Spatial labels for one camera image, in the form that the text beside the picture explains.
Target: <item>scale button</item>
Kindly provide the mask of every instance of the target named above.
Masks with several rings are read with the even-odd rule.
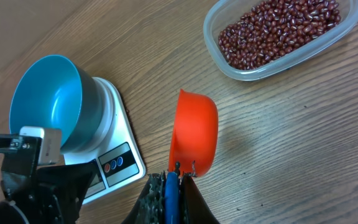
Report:
[[[124,162],[124,160],[122,159],[122,157],[121,157],[121,156],[118,157],[118,159],[117,159],[117,165],[118,165],[118,166],[121,166],[123,162]]]
[[[109,171],[110,171],[110,164],[104,165],[104,172],[109,172]]]
[[[115,160],[111,161],[111,169],[115,169],[117,167],[117,162]]]

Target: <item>blue button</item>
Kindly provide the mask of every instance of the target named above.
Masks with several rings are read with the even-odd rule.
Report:
[[[124,162],[124,160],[122,159],[122,157],[121,157],[121,156],[118,157],[118,159],[117,159],[117,165],[118,165],[118,166],[121,166],[123,162]]]
[[[115,160],[111,161],[111,169],[115,169],[117,167],[117,162]]]

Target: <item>blue gripper part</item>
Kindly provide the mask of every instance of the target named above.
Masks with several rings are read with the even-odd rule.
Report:
[[[167,183],[165,184],[165,223],[179,224],[179,178],[174,172],[167,175]]]

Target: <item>digital scale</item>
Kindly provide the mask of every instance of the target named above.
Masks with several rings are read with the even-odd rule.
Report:
[[[102,96],[103,116],[100,125],[87,145],[64,154],[66,165],[93,161],[99,168],[83,204],[146,174],[119,92],[109,81],[93,79]]]

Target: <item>orange cup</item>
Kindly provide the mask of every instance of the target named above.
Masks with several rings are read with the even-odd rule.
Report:
[[[168,171],[195,172],[198,177],[211,168],[218,140],[218,109],[207,96],[180,90],[169,153]]]

